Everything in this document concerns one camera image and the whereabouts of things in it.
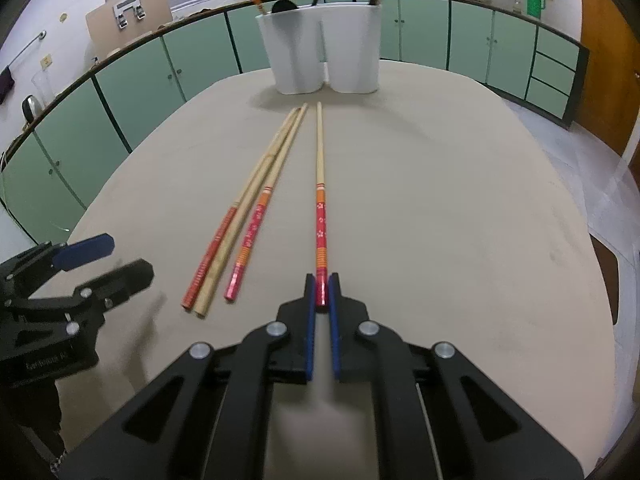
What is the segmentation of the green thermos flask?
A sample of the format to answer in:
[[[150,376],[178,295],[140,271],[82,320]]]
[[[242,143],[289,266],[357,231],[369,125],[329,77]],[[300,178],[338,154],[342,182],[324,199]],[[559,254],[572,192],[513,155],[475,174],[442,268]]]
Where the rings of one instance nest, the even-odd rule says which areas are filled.
[[[526,14],[536,20],[541,19],[542,11],[546,8],[546,0],[526,0]]]

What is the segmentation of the dark hanging towel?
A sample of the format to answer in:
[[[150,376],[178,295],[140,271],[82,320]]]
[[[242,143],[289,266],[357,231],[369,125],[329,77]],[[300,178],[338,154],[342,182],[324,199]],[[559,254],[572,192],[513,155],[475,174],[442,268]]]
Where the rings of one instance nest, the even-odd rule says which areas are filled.
[[[0,73],[0,104],[6,100],[6,97],[12,91],[15,81],[13,79],[9,66],[6,66]]]

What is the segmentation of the red striped bamboo chopstick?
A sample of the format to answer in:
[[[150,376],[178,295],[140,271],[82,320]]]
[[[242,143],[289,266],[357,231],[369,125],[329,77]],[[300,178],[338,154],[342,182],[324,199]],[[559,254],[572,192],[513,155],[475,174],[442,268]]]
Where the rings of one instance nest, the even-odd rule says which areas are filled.
[[[231,221],[233,220],[236,212],[238,211],[243,198],[248,192],[250,185],[254,182],[258,174],[258,170],[260,169],[262,164],[266,161],[267,155],[276,147],[277,140],[279,140],[282,134],[285,132],[285,128],[291,125],[291,122],[295,118],[297,112],[298,112],[297,107],[294,107],[292,110],[288,112],[284,122],[282,122],[282,125],[280,125],[280,128],[278,129],[276,134],[273,136],[265,153],[262,154],[262,157],[258,160],[258,162],[256,162],[256,165],[254,166],[253,170],[250,172],[250,176],[248,177],[247,181],[242,187],[241,192],[239,192],[238,196],[236,196],[236,199],[232,202],[227,213],[224,215],[224,218],[222,218],[220,225],[218,226],[218,229],[216,229],[213,239],[208,244],[206,252],[204,256],[201,258],[200,263],[198,264],[198,268],[196,269],[193,275],[191,283],[181,300],[181,307],[183,307],[184,310],[191,311],[193,309],[196,297],[198,296],[198,292],[200,291],[203,285],[204,278],[206,277],[206,274],[214,261],[216,253],[218,252],[218,248],[222,242],[222,239],[224,238],[224,234],[227,233],[229,226],[231,224]]]

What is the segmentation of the brown wooden chair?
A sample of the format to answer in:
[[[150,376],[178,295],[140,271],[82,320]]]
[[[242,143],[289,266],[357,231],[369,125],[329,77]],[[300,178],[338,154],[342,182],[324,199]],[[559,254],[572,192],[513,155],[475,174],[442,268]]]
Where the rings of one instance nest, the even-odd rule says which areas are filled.
[[[620,313],[620,270],[618,270],[617,258],[614,252],[608,249],[597,237],[591,235],[590,238],[608,295],[612,322],[616,324]]]

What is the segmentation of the tan bamboo chopstick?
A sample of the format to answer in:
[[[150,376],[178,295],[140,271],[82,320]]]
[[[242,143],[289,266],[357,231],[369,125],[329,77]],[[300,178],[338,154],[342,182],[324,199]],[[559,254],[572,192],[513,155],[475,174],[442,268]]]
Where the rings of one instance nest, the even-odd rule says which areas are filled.
[[[216,253],[214,261],[204,278],[203,285],[198,292],[194,307],[191,310],[191,312],[193,312],[198,318],[205,318],[208,313],[220,283],[220,279],[222,274],[224,274],[224,270],[226,270],[226,267],[228,266],[230,255],[236,244],[236,240],[243,229],[248,213],[250,212],[250,208],[252,208],[254,201],[258,196],[258,192],[262,187],[262,182],[264,182],[265,176],[267,175],[268,168],[276,157],[279,148],[282,146],[285,135],[288,133],[288,130],[290,130],[293,122],[285,128],[285,132],[282,134],[280,139],[277,140],[276,147],[267,155],[266,161],[258,170],[258,174],[254,182],[250,185],[250,188],[243,198],[238,211],[231,221],[227,233],[224,234],[224,238],[218,248],[218,252]]]

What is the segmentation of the green lower kitchen cabinets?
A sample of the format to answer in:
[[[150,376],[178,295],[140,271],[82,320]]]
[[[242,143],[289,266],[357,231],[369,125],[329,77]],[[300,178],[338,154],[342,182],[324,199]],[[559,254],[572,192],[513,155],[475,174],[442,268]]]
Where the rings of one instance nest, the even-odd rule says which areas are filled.
[[[381,56],[450,70],[561,126],[589,51],[531,18],[464,0],[382,0]],[[59,94],[1,157],[1,205],[34,243],[61,243],[120,164],[212,84],[263,70],[257,10],[203,11],[137,40]]]

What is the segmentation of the wall towel rail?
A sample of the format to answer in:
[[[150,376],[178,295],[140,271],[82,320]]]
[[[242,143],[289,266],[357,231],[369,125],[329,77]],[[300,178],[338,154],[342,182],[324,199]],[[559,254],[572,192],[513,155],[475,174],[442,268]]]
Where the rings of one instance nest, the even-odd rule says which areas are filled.
[[[24,45],[24,47],[22,47],[21,51],[18,51],[16,55],[14,55],[13,58],[11,58],[9,60],[9,62],[6,62],[6,66],[11,66],[13,63],[15,63],[26,51],[28,51],[28,49],[33,46],[34,44],[36,44],[37,42],[42,41],[44,38],[47,37],[47,31],[45,29],[40,30],[39,34],[37,36],[35,36],[34,38],[32,38],[27,44]]]

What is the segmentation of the red orange patterned chopstick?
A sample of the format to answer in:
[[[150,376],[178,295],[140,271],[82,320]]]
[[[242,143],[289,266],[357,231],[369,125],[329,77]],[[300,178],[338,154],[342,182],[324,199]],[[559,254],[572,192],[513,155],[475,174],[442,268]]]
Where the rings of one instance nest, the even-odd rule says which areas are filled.
[[[245,231],[240,251],[235,259],[230,281],[226,292],[224,293],[224,299],[228,302],[235,302],[236,297],[239,295],[248,260],[250,260],[250,255],[252,254],[258,231],[262,226],[262,220],[265,218],[266,210],[273,194],[273,189],[278,182],[280,172],[286,158],[288,157],[288,152],[290,151],[291,145],[307,110],[308,104],[304,103],[297,112],[290,130],[288,130],[288,133],[285,135],[282,146],[279,148],[276,157],[269,166],[264,182],[262,182],[262,188],[260,189],[259,196],[257,197],[252,218],[250,218],[250,224]]]

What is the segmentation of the white double utensil holder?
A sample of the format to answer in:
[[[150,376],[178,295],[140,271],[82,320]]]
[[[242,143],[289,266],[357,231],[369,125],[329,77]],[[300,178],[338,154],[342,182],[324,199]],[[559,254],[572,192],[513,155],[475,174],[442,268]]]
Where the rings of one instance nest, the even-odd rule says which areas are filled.
[[[343,94],[378,90],[382,8],[362,2],[301,6],[258,15],[277,92]]]

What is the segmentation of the black plastic spoon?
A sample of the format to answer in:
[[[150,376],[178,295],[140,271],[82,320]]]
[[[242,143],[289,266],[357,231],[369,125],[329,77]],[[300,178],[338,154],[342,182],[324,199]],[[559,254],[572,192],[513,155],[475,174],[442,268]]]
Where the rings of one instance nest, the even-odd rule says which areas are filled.
[[[296,10],[297,8],[298,5],[293,0],[277,0],[271,7],[271,13],[288,12]]]

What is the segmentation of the electric kettle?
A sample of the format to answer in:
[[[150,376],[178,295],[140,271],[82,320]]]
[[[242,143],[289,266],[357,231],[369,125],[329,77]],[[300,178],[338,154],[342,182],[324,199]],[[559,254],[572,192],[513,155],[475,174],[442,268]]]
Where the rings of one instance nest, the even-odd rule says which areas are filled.
[[[21,109],[27,125],[32,124],[42,113],[42,105],[33,94],[26,96],[21,102]]]

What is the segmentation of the brown cardboard board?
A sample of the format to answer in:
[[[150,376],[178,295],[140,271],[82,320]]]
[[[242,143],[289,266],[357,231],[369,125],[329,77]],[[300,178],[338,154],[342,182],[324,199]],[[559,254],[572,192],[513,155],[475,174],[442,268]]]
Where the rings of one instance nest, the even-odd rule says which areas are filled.
[[[169,0],[108,0],[86,15],[94,55],[99,60],[171,21]]]

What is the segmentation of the brown wooden door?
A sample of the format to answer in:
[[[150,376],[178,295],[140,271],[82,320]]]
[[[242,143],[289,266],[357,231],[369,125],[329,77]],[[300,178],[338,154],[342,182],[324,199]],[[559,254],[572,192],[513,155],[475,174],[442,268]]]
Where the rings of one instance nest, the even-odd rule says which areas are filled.
[[[589,50],[577,122],[623,154],[639,113],[639,41],[613,0],[582,0]]]

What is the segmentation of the red orange star chopstick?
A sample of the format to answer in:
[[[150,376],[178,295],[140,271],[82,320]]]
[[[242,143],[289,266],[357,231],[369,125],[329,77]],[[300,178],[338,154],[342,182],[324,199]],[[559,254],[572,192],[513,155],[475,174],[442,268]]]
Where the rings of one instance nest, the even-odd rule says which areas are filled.
[[[326,252],[326,178],[324,177],[323,106],[317,103],[316,159],[316,306],[328,305],[328,253]]]

